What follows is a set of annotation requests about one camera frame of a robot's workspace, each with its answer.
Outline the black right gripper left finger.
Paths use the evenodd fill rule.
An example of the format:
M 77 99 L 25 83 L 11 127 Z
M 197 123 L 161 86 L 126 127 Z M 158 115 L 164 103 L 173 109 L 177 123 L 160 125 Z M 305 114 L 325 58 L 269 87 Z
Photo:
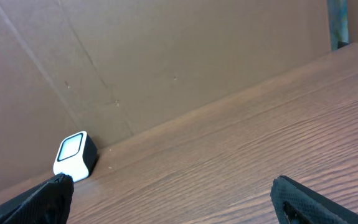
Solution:
M 57 174 L 0 205 L 0 224 L 66 224 L 73 179 Z

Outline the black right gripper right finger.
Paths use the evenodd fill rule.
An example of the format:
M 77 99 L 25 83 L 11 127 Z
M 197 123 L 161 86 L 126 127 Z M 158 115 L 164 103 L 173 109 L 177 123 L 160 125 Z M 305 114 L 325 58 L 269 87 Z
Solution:
M 358 214 L 284 175 L 270 197 L 280 224 L 358 224 Z

